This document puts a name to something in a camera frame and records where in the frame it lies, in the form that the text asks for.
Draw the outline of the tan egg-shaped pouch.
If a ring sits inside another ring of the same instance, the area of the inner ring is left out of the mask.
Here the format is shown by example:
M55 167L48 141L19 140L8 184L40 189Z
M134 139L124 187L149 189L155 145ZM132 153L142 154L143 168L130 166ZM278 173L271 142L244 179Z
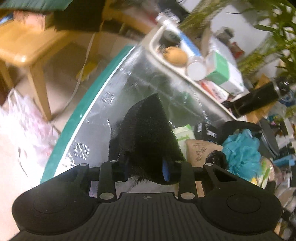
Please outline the tan egg-shaped pouch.
M164 59L175 66L184 66L187 64L188 55L178 47L167 47L163 51Z

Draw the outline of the red white flat box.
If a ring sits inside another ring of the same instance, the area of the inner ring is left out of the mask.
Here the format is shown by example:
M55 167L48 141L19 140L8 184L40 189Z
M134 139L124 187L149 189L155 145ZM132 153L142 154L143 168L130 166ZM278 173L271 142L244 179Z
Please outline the red white flat box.
M206 90L211 96L213 96L219 103L226 101L229 97L229 93L224 89L216 85L215 83L202 80L200 82L201 87Z

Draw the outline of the green white tissue box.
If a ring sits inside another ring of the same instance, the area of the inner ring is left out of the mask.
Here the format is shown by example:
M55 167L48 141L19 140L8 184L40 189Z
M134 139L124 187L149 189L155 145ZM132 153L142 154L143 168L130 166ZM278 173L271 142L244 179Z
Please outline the green white tissue box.
M233 96L243 93L245 87L241 72L216 51L205 58L206 78Z

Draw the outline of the white round jar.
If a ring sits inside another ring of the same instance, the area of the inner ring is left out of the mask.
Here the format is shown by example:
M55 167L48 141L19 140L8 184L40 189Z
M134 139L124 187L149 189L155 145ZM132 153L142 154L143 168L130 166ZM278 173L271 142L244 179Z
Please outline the white round jar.
M204 58L202 56L189 57L186 74L194 81L203 80L207 74Z

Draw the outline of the wooden chair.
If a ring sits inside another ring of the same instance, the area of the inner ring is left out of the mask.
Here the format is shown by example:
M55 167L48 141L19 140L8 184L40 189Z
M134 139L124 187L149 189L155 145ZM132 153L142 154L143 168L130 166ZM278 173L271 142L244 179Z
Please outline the wooden chair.
M44 79L44 64L62 48L75 39L73 31L58 31L50 27L38 31L17 21L1 25L1 64L25 68L44 119L51 120L52 114Z

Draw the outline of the green wet wipes pack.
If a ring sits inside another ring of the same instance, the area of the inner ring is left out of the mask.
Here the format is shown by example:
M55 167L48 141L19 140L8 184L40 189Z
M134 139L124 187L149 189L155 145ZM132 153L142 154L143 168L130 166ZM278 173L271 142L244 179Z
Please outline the green wet wipes pack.
M180 150L186 159L187 158L186 140L194 140L195 139L193 129L190 125L186 125L186 126L181 126L181 127L173 129L173 133L178 141Z

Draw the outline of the black thermos bottle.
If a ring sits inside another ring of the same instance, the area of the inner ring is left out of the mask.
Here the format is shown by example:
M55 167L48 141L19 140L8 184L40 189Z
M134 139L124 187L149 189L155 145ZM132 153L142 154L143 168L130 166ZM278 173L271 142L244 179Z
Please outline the black thermos bottle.
M278 77L233 102L223 102L223 105L227 109L230 109L232 114L238 118L271 104L274 101L278 101L289 91L290 87L288 79L285 77Z

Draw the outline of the black foam pad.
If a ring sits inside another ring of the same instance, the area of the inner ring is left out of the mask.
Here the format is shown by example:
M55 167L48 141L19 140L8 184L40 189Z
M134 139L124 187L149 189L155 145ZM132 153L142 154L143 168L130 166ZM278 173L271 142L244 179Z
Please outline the black foam pad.
M108 159L123 162L129 176L160 185L173 185L168 167L185 161L158 94L133 105L111 126Z

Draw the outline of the black cartoon snack packet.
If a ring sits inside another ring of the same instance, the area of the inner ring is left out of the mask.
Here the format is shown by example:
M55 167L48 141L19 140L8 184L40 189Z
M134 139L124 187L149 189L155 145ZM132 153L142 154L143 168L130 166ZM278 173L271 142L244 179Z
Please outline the black cartoon snack packet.
M218 140L218 131L214 126L202 122L194 126L194 136L196 140L216 143Z

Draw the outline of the black neck pillow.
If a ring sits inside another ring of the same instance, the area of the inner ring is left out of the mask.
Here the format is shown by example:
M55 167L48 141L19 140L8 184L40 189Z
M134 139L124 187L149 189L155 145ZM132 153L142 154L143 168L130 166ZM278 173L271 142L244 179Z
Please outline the black neck pillow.
M245 129L248 129L254 133L260 132L262 130L262 128L255 123L239 120L227 121L218 129L218 144L223 144L227 137L233 135L237 130L242 131Z

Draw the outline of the white plastic tray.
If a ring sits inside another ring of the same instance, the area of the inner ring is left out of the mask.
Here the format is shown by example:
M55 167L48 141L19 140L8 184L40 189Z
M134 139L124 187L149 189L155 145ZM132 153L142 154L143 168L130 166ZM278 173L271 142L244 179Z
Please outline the white plastic tray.
M211 96L206 90L204 90L200 84L198 84L196 81L192 80L190 77L188 77L185 74L185 67L175 67L168 63L160 51L159 48L159 40L161 38L161 35L163 34L164 30L172 30L174 33L178 33L177 27L172 26L161 26L159 29L155 32L153 37L151 38L149 42L149 51L152 54L152 56L159 61L159 63L163 64L163 66L166 66L169 68L172 72L176 73L178 76L189 82L192 87L194 88L195 92L198 93L198 97L200 98L202 103L206 103L207 105L211 105L212 107L215 105L217 108L219 108L221 111L224 111L230 118L237 121L237 118L229 111L227 110L221 103L218 102L213 96Z

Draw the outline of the green paper bag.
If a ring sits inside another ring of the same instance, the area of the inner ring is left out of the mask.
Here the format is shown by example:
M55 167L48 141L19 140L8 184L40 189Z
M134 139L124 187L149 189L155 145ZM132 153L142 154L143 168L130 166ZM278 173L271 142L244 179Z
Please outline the green paper bag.
M5 0L1 9L21 9L28 11L65 10L73 0Z

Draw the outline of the teal mesh bath loofah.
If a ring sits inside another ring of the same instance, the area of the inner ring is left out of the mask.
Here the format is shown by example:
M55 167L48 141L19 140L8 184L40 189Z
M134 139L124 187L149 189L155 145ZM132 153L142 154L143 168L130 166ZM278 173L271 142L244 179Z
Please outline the teal mesh bath loofah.
M259 139L249 129L228 136L222 144L227 171L247 181L258 177L261 174L259 145Z

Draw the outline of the brown paper bag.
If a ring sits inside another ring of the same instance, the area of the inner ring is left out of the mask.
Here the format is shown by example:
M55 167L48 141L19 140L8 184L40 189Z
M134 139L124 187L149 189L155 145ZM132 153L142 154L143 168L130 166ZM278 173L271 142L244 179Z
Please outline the brown paper bag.
M210 153L223 150L221 145L203 140L186 140L185 143L186 159L193 167L203 167Z

